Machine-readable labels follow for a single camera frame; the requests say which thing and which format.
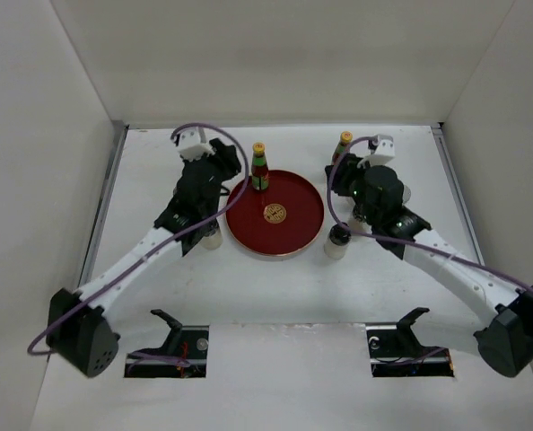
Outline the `green label sauce bottle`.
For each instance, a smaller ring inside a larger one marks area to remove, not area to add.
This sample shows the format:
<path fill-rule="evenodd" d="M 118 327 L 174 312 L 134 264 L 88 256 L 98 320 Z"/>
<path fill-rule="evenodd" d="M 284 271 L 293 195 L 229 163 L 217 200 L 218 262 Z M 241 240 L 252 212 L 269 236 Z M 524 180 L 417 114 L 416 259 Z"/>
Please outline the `green label sauce bottle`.
<path fill-rule="evenodd" d="M 252 146 L 251 182 L 254 190 L 264 191 L 269 185 L 269 169 L 266 158 L 266 148 L 261 142 Z"/>
<path fill-rule="evenodd" d="M 338 143 L 331 157 L 331 163 L 335 164 L 337 158 L 344 152 L 344 150 L 351 144 L 353 140 L 353 134 L 350 131 L 343 131 L 340 134 Z"/>

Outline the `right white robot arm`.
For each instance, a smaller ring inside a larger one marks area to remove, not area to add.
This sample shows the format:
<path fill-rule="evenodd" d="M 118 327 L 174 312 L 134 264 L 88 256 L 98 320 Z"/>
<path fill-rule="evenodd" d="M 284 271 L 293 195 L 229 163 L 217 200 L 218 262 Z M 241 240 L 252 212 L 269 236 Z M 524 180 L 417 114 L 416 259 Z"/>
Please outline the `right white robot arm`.
<path fill-rule="evenodd" d="M 325 168 L 327 195 L 351 198 L 367 238 L 420 269 L 475 315 L 459 321 L 415 307 L 390 332 L 408 362 L 444 348 L 480 357 L 513 378 L 533 360 L 533 286 L 465 258 L 403 202 L 404 184 L 386 165 L 345 154 Z"/>

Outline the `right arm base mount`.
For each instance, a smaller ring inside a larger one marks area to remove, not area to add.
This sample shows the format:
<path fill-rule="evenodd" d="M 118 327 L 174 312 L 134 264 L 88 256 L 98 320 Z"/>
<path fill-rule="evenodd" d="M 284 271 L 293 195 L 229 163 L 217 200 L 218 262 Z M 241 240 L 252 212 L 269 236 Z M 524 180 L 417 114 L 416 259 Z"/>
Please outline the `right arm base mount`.
<path fill-rule="evenodd" d="M 450 351 L 419 343 L 412 325 L 428 308 L 418 307 L 396 322 L 365 325 L 374 378 L 454 377 Z"/>

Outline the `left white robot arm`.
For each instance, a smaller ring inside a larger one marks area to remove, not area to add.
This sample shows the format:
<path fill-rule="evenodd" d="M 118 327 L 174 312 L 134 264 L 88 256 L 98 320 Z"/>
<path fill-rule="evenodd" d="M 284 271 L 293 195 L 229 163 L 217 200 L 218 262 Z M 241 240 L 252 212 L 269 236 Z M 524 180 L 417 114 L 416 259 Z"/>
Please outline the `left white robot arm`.
<path fill-rule="evenodd" d="M 198 244 L 208 250 L 222 244 L 217 219 L 223 184 L 249 175 L 249 162 L 232 140 L 207 140 L 189 128 L 172 137 L 183 162 L 168 205 L 144 238 L 111 268 L 73 292 L 60 289 L 51 298 L 43 337 L 51 351 L 88 378 L 103 373 L 118 353 L 113 329 L 116 305 L 139 288 L 139 278 L 158 264 L 174 263 Z"/>

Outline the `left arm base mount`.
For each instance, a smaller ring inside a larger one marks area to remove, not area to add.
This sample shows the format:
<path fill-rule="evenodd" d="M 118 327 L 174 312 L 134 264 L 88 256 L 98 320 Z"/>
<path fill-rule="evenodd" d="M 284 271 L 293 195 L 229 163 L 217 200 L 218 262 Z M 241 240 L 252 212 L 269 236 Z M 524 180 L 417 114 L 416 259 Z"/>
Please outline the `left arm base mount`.
<path fill-rule="evenodd" d="M 144 347 L 127 354 L 124 377 L 205 378 L 210 328 L 184 325 L 161 309 L 151 310 L 151 314 L 162 319 L 169 332 L 160 346 Z"/>

